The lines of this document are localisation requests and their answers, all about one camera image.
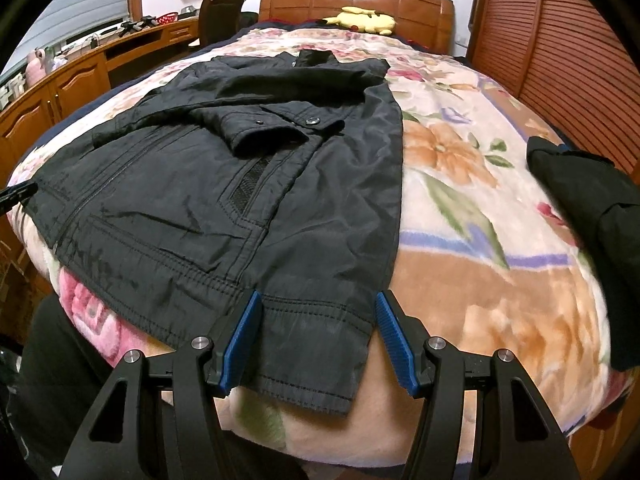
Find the bed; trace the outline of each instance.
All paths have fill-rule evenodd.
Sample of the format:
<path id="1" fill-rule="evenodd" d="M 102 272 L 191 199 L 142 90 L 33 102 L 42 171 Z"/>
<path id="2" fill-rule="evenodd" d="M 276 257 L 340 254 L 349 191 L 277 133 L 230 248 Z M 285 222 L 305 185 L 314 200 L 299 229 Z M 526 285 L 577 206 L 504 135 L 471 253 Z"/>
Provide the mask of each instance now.
<path id="1" fill-rule="evenodd" d="M 396 33 L 404 40 L 278 23 L 324 18 L 346 5 L 393 15 Z M 599 284 L 553 201 L 526 168 L 529 136 L 558 144 L 560 139 L 500 85 L 442 55 L 451 45 L 453 19 L 450 0 L 261 0 L 257 27 L 87 107 L 83 117 L 64 124 L 28 153 L 10 184 L 30 178 L 60 147 L 132 107 L 194 62 L 221 55 L 296 54 L 302 48 L 332 50 L 341 62 L 385 58 L 390 65 L 386 80 L 404 126 L 399 253 L 390 288 L 406 313 L 462 350 L 492 354 L 497 348 L 513 349 L 572 440 L 584 477 L 597 478 L 590 475 L 606 465 L 597 463 L 599 450 L 595 460 L 590 452 L 584 456 L 577 430 L 615 401 L 621 406 L 620 399 L 633 389 L 635 373 L 610 368 Z M 473 232 L 456 227 L 470 218 Z M 148 356 L 171 350 L 110 310 L 60 266 L 21 206 L 10 213 L 10 222 L 73 324 L 111 365 L 129 349 L 142 349 Z M 346 418 L 245 388 L 215 402 L 223 428 L 306 461 L 312 480 L 320 478 L 321 463 L 361 468 L 402 464 L 421 408 L 421 401 L 409 398 L 397 384 L 377 332 Z M 464 413 L 460 478 L 472 452 L 471 394 Z M 621 415 L 616 413 L 611 430 L 616 435 L 606 437 L 611 449 L 622 444 Z"/>

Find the chair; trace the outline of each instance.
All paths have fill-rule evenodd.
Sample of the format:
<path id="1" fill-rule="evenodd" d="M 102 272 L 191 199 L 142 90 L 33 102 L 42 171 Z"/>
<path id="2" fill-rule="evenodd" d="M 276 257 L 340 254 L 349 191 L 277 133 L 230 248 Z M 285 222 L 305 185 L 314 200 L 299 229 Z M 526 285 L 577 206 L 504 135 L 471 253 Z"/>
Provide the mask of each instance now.
<path id="1" fill-rule="evenodd" d="M 228 40 L 240 30 L 245 0 L 203 0 L 198 17 L 200 47 Z"/>

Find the person's leg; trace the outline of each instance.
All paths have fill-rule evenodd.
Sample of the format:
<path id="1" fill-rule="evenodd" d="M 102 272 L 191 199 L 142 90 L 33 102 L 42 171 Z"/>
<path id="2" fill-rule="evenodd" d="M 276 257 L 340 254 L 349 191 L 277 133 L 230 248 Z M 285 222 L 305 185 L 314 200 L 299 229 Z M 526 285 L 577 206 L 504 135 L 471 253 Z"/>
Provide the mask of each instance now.
<path id="1" fill-rule="evenodd" d="M 37 307 L 10 403 L 28 446 L 62 464 L 111 367 L 71 324 L 56 295 Z"/>

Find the window blind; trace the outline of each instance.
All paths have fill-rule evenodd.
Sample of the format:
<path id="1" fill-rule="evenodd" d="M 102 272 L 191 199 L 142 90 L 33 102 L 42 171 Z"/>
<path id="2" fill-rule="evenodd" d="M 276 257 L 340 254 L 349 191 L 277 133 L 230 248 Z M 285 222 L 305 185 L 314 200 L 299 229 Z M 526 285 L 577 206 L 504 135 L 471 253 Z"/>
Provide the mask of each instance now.
<path id="1" fill-rule="evenodd" d="M 128 15 L 127 0 L 53 0 L 27 31 L 2 73 L 14 70 L 36 48 Z"/>

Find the wooden wardrobe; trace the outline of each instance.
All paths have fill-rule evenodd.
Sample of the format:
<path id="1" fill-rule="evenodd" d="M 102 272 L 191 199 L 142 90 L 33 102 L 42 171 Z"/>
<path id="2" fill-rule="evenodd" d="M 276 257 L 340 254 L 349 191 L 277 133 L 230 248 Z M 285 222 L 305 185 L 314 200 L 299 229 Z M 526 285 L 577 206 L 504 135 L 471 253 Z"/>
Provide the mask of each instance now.
<path id="1" fill-rule="evenodd" d="M 587 0 L 478 0 L 472 66 L 640 184 L 640 74 Z"/>

